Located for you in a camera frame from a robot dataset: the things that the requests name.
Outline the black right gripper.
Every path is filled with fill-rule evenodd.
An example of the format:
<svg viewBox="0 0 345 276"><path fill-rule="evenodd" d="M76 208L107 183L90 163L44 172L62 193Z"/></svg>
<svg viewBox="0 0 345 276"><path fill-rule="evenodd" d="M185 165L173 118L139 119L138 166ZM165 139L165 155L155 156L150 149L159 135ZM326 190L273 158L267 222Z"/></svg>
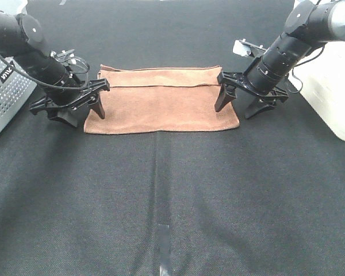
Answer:
<svg viewBox="0 0 345 276"><path fill-rule="evenodd" d="M217 76L221 88L214 109L216 112L220 112L228 103L236 99L236 89L241 89L258 98L254 99L246 108L245 119L273 110L276 107L276 103L273 101L285 102L289 98L284 89L277 87L282 78L283 76L270 70L258 68L245 72L221 71Z"/></svg>

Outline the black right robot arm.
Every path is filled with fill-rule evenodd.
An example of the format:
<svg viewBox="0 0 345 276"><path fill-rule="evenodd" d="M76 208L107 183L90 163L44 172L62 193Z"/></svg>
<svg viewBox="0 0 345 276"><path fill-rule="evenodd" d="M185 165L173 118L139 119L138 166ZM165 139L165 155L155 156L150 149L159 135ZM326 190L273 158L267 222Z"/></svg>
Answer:
<svg viewBox="0 0 345 276"><path fill-rule="evenodd" d="M252 58L252 62L244 72L219 73L217 80L221 89L215 111L220 112L236 98L236 89L254 96L245 118L273 110L277 102L285 102L289 97L290 90L279 88L279 82L301 65L301 59L334 41L345 41L345 1L324 4L301 1L268 48L245 40L235 41L233 52Z"/></svg>

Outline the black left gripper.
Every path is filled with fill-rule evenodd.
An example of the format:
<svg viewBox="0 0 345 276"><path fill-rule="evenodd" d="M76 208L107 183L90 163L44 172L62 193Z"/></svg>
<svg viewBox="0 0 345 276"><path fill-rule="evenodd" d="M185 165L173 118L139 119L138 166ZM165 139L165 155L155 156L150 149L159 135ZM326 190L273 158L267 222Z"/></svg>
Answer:
<svg viewBox="0 0 345 276"><path fill-rule="evenodd" d="M104 120L105 110L100 92L109 90L110 84L105 78L90 80L85 87L61 87L60 90L48 93L32 103L30 112L36 115L38 112L46 111L49 120L76 128L78 121L69 110L88 105L100 119Z"/></svg>

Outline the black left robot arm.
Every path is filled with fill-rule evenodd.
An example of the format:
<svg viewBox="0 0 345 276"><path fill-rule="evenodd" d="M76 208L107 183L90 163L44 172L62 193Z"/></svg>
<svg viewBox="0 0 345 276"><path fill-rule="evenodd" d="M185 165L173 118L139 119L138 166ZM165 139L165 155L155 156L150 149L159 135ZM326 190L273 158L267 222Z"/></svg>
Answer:
<svg viewBox="0 0 345 276"><path fill-rule="evenodd" d="M91 80L89 64L73 50L52 51L34 17L0 11L0 59L45 92L31 103L32 114L45 111L49 120L77 127L71 112L87 105L99 118L105 118L100 92L110 89L108 80Z"/></svg>

